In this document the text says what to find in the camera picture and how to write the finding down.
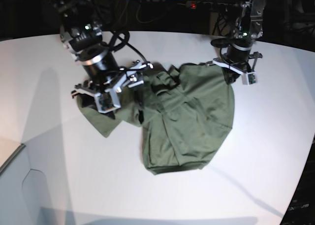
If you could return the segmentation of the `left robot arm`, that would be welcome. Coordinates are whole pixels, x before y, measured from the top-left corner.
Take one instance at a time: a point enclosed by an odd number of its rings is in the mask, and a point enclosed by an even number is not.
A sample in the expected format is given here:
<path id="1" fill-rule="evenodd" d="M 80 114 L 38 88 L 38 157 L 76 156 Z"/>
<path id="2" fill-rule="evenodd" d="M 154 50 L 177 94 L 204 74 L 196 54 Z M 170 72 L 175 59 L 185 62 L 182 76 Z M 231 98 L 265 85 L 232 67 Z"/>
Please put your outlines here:
<path id="1" fill-rule="evenodd" d="M 232 19 L 229 34 L 211 41 L 211 45 L 219 49 L 219 56 L 211 64 L 222 68 L 228 85 L 239 77 L 244 85 L 257 83 L 255 66 L 263 55 L 252 52 L 252 46 L 263 35 L 265 5 L 266 0 L 240 0 L 235 7 L 236 17 Z"/>

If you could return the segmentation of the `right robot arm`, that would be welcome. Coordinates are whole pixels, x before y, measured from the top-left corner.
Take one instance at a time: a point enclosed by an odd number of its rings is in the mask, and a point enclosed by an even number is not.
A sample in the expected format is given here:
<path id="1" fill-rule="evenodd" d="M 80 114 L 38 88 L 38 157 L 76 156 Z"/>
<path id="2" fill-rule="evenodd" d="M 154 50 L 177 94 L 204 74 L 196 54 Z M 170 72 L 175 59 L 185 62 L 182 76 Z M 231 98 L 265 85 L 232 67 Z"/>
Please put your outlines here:
<path id="1" fill-rule="evenodd" d="M 60 19 L 60 40 L 74 61 L 88 75 L 83 83 L 74 86 L 72 98 L 88 100 L 88 106 L 100 114 L 115 117 L 123 106 L 124 89 L 131 90 L 131 99 L 143 121 L 143 71 L 153 65 L 129 43 L 126 30 L 111 32 L 109 42 L 103 40 L 102 27 L 110 21 L 110 9 L 94 0 L 49 0 Z M 119 66 L 113 54 L 125 46 L 139 55 L 129 67 Z"/>

